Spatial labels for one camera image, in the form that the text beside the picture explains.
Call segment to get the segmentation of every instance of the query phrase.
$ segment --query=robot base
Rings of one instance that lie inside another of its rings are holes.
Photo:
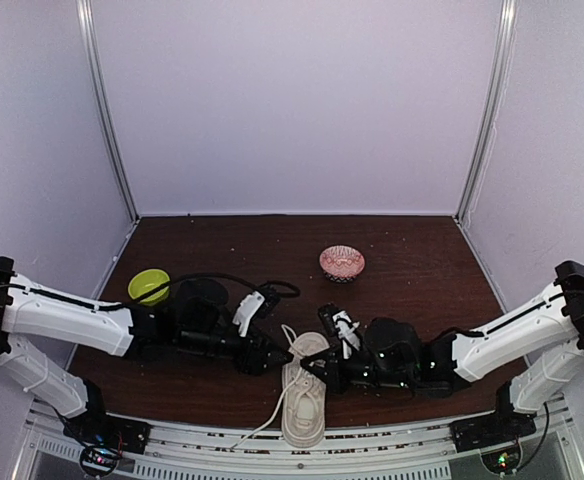
[[[145,452],[145,445],[150,436],[149,424],[138,420],[108,415],[107,426],[108,430],[117,432],[117,434],[107,436],[99,435],[102,441],[98,443],[114,451],[118,451],[120,448],[122,451],[129,453],[143,454]],[[96,443],[96,435],[89,427],[81,428],[80,425],[68,425],[66,423],[63,428],[63,434],[66,437],[81,440],[85,443]]]
[[[504,417],[494,412],[452,422],[450,430],[456,451],[461,453],[532,435],[536,432],[536,425],[532,415],[514,413]]]

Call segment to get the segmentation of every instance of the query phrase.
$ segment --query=dark wooden surface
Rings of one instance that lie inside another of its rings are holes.
[[[366,269],[356,282],[327,281],[318,255],[329,245],[358,248]],[[128,281],[146,268],[171,275],[222,271],[255,283],[283,279],[301,298],[282,301],[259,326],[281,345],[279,325],[322,332],[320,305],[334,302],[362,323],[389,316],[414,324],[427,341],[451,326],[471,328],[500,315],[472,253],[450,218],[432,217],[180,217],[141,221],[103,298],[127,300]],[[247,293],[229,286],[233,305]],[[469,414],[493,408],[496,389],[520,373],[506,365],[451,398],[410,399],[394,389],[351,388],[328,395],[329,427],[376,425]],[[96,382],[108,408],[157,420],[256,427],[271,414],[280,371],[262,377],[235,372],[231,363],[183,355],[134,363],[78,349],[72,372]]]

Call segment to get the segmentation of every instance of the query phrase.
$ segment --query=white wall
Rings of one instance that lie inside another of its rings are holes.
[[[91,295],[127,229],[75,2],[0,2],[0,255],[32,279]],[[57,360],[71,347],[39,345]],[[0,375],[0,479],[30,401]]]
[[[454,213],[499,17],[498,1],[95,1],[137,207]]]
[[[584,263],[584,1],[519,2],[496,140],[469,232],[508,308]],[[566,391],[584,437],[584,375]]]

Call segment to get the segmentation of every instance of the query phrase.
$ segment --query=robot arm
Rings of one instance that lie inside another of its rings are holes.
[[[451,426],[459,451],[529,435],[543,403],[584,367],[584,266],[564,262],[556,271],[556,281],[520,308],[470,331],[451,329],[429,343],[421,342],[412,325],[388,318],[374,319],[360,334],[346,312],[326,305],[319,318],[341,344],[301,365],[337,393],[360,384],[446,397],[516,358],[559,343],[501,387],[493,414]]]
[[[22,334],[126,358],[174,349],[230,358],[239,372],[252,375],[292,360],[251,323],[278,302],[273,286],[249,294],[232,315],[226,307],[227,290],[209,278],[184,281],[171,302],[149,308],[53,290],[14,273],[12,267],[11,259],[0,257],[0,370],[54,407],[66,434],[86,444],[105,442],[118,448],[122,443],[124,450],[139,453],[149,426],[107,415],[96,385],[61,369]]]

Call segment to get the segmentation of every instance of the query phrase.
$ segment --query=small bowl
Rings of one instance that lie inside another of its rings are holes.
[[[328,280],[350,283],[365,268],[365,258],[356,248],[334,245],[321,252],[319,264]]]
[[[128,284],[128,295],[132,300],[139,298],[144,293],[155,289],[159,285],[162,285],[170,281],[170,276],[167,272],[159,270],[158,268],[151,268],[149,270],[143,270],[142,272],[136,274],[130,283]],[[170,287],[165,287],[148,298],[141,300],[141,305],[147,305],[149,307],[156,305],[167,299],[170,295]]]

